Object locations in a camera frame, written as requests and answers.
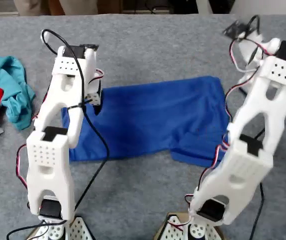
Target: teal cloth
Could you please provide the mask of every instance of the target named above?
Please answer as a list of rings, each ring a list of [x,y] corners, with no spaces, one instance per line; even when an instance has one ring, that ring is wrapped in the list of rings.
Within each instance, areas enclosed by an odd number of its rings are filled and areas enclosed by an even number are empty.
[[[30,126],[35,93],[26,83],[23,65],[13,56],[0,56],[0,88],[4,91],[0,104],[6,107],[8,120],[18,130]]]

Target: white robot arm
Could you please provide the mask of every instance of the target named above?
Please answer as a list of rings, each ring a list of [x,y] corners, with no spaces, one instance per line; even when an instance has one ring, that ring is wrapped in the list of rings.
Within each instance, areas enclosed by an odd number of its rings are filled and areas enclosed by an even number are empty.
[[[84,118],[82,100],[93,105],[96,113],[101,110],[100,74],[103,74],[96,69],[97,45],[69,47],[73,53],[67,46],[61,46],[57,51],[46,98],[35,117],[34,131],[26,140],[30,211],[47,223],[66,220],[66,226],[74,220],[76,208],[69,149],[78,144]],[[68,109],[68,128],[49,126],[61,108]],[[58,238],[53,236],[50,239],[61,239],[63,234],[61,230],[55,234]]]
[[[244,104],[228,124],[229,148],[221,163],[196,188],[189,215],[195,224],[229,225],[251,201],[255,189],[273,167],[273,155],[284,131],[286,117],[286,41],[277,38],[263,43],[256,30],[250,34],[235,22],[224,32],[236,39],[247,69],[257,68]],[[269,56],[262,59],[262,51]],[[240,82],[253,72],[245,73]],[[276,87],[274,99],[266,97]],[[263,113],[263,142],[242,134],[246,124]]]

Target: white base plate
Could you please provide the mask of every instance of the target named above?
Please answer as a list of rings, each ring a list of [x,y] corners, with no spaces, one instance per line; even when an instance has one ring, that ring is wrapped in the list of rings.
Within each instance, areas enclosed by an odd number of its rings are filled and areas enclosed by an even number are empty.
[[[48,229],[47,226],[39,227],[37,232],[30,235],[27,239],[40,236]],[[63,226],[50,226],[47,233],[38,238],[33,238],[33,240],[61,240]],[[73,223],[71,223],[70,228],[67,229],[65,233],[65,240],[94,240],[88,230],[87,225],[81,217],[76,217]]]
[[[174,224],[181,223],[177,216],[171,216],[169,221]],[[158,240],[188,240],[188,231],[195,240],[222,240],[216,229],[208,224],[188,224],[180,228],[183,231],[166,223]]]

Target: blue towel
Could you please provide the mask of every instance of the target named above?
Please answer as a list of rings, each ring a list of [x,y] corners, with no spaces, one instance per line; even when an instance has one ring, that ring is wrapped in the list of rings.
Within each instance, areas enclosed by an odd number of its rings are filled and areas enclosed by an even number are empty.
[[[8,120],[18,130],[31,124],[33,90],[25,80],[25,69],[13,56],[0,56],[0,88],[4,94],[1,106],[6,107]]]
[[[95,115],[91,105],[86,109],[115,159],[170,150],[174,160],[208,167],[228,124],[224,92],[212,76],[105,88],[101,112]],[[66,108],[62,122],[69,126]],[[106,156],[85,119],[78,145],[69,153],[71,161]]]

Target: gray table surface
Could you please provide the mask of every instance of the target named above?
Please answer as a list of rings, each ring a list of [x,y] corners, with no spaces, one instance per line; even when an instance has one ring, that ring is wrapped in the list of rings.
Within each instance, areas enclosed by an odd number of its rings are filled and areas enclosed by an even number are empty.
[[[229,54],[222,30],[235,18],[229,15],[97,15],[0,18],[0,56],[12,55],[26,67],[27,81],[35,90],[38,108],[54,64],[40,41],[40,31],[51,28],[70,44],[100,44],[97,66],[106,72],[103,86],[125,86],[203,75],[218,76],[225,89],[242,76]],[[264,16],[261,31],[267,39],[286,40],[286,15]],[[59,42],[52,38],[56,48]],[[230,97],[235,113],[243,102]],[[15,177],[15,154],[31,128],[17,131],[0,118],[0,240],[14,228],[38,223],[26,208],[27,192]],[[257,119],[247,126],[251,135],[263,126]],[[78,198],[99,163],[72,163]],[[27,170],[26,151],[22,171]],[[167,212],[186,211],[185,193],[196,187],[202,168],[171,159],[169,152],[112,160],[96,179],[77,213],[98,240],[150,240]],[[286,121],[274,156],[274,168],[264,180],[265,206],[255,233],[257,240],[286,239]],[[240,216],[222,230],[231,240],[248,239],[260,203],[257,190]],[[20,232],[12,239],[24,239]]]

